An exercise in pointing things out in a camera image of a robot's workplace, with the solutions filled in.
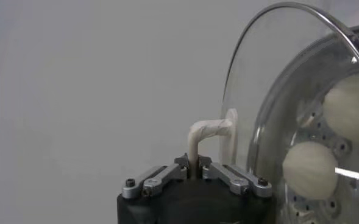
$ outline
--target glass lid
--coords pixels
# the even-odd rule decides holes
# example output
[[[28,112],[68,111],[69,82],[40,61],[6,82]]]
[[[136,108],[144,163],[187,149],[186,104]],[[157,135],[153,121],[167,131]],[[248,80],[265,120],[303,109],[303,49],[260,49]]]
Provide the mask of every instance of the glass lid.
[[[264,9],[233,54],[230,108],[236,163],[273,185],[270,223],[359,223],[359,27],[302,4]]]

